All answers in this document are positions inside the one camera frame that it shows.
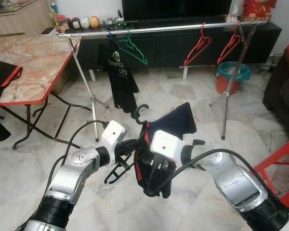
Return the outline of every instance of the wall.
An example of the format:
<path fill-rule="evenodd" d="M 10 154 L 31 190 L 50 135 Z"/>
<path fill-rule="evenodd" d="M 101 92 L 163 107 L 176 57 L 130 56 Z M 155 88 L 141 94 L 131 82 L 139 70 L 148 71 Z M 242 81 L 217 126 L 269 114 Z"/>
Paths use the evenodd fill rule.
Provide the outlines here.
<path fill-rule="evenodd" d="M 241 14 L 240 6 L 243 0 L 233 0 L 233 2 L 238 4 L 239 14 Z M 110 16 L 117 16 L 117 10 L 123 13 L 121 0 L 57 0 L 57 5 L 59 13 L 70 18 L 96 15 L 102 21 Z M 289 0 L 278 0 L 276 8 L 272 9 L 272 15 L 272 22 L 283 29 L 272 54 L 283 53 L 289 44 Z"/>

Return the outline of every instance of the sofa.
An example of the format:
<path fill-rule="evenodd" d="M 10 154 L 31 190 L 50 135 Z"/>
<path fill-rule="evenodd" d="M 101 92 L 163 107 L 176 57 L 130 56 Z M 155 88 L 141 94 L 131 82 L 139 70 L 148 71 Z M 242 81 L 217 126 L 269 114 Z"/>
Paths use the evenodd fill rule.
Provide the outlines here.
<path fill-rule="evenodd" d="M 287 50 L 280 58 L 266 86 L 263 104 L 274 110 L 289 133 L 289 56 Z"/>

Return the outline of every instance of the black tv screen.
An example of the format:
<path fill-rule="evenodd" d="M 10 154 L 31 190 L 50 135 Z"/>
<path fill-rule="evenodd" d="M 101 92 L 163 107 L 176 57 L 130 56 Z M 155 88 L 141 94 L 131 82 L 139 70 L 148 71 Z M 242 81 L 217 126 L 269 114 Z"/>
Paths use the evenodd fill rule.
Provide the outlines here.
<path fill-rule="evenodd" d="M 232 0 L 122 0 L 125 21 L 228 14 Z"/>

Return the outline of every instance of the red plastic stool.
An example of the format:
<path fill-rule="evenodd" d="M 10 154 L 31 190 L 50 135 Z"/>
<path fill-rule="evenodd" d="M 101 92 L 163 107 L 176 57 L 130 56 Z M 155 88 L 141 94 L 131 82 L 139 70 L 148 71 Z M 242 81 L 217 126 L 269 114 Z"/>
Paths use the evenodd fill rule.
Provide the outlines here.
<path fill-rule="evenodd" d="M 275 194 L 273 185 L 268 177 L 268 175 L 265 172 L 265 169 L 269 167 L 270 165 L 289 165 L 289 162 L 279 162 L 279 159 L 289 154 L 289 142 L 282 148 L 280 148 L 278 151 L 276 151 L 274 154 L 270 155 L 268 158 L 263 160 L 260 164 L 258 164 L 254 169 L 260 173 L 262 178 L 264 179 L 264 182 L 267 183 L 269 188 L 272 190 L 272 192 Z M 289 193 L 287 193 L 285 196 L 283 196 L 280 201 L 287 207 L 289 207 Z"/>

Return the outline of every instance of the green hanger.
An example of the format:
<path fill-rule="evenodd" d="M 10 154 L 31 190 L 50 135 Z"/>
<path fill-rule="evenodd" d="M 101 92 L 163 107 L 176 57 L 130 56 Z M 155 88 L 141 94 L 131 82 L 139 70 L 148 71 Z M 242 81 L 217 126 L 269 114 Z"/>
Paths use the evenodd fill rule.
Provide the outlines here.
<path fill-rule="evenodd" d="M 140 62 L 142 62 L 144 65 L 148 65 L 148 61 L 147 61 L 147 59 L 145 59 L 145 56 L 143 55 L 143 53 L 137 48 L 137 46 L 136 46 L 134 43 L 132 43 L 130 30 L 128 30 L 128 29 L 126 29 L 126 30 L 129 32 L 129 35 L 128 35 L 127 39 L 121 39 L 121 40 L 119 40 L 119 41 L 117 42 L 117 44 L 118 44 L 119 42 L 125 42 L 125 45 L 126 45 L 128 48 L 130 48 L 130 49 L 132 49 L 132 50 L 138 51 L 139 54 L 141 55 L 142 59 L 139 58 L 139 57 L 137 57 L 137 56 L 134 55 L 133 53 L 131 53 L 131 52 L 129 52 L 129 51 L 121 48 L 121 47 L 119 47 L 119 49 L 125 51 L 126 53 L 130 54 L 130 55 L 133 56 L 134 58 L 138 59 L 138 60 L 139 60 Z"/>

